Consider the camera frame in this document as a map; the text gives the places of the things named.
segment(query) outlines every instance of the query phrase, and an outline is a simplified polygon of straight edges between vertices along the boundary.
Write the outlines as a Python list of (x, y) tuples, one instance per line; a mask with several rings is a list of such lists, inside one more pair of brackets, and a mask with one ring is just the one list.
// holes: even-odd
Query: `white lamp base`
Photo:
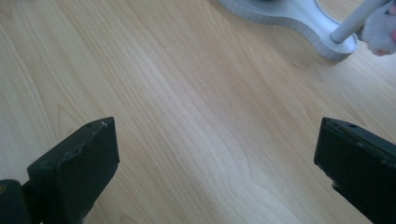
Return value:
[(340, 22), (326, 14), (315, 0), (219, 0), (234, 14), (258, 23), (282, 25), (297, 31), (324, 58), (342, 61), (358, 47), (358, 38), (351, 35), (338, 44), (331, 33)]

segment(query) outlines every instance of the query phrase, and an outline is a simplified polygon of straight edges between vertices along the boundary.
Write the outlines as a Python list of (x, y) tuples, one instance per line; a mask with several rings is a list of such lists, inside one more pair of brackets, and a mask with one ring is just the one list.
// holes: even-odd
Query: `white object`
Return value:
[(396, 15), (385, 14), (393, 4), (395, 3), (390, 1), (376, 10), (367, 19), (363, 29), (363, 41), (367, 43), (367, 48), (377, 56), (396, 52)]
[[(361, 26), (356, 15), (340, 26), (318, 5), (316, 0), (219, 0), (236, 15), (258, 23), (289, 27), (311, 42), (315, 50), (324, 58), (342, 61), (358, 46), (358, 38), (353, 33)], [(366, 0), (362, 4), (367, 11), (374, 11), (384, 0)], [(338, 39), (334, 41), (331, 33)]]
[(359, 30), (366, 19), (388, 0), (365, 0), (355, 11), (331, 33), (335, 43), (342, 43), (350, 35)]

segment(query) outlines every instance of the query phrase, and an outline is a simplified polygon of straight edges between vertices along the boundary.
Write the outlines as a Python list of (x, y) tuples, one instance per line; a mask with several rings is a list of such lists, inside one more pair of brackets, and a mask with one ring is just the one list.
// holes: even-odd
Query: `wooden table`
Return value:
[(86, 223), (370, 223), (313, 157), (322, 117), (396, 142), (395, 59), (331, 63), (216, 0), (0, 0), (0, 179), (112, 116), (121, 164)]

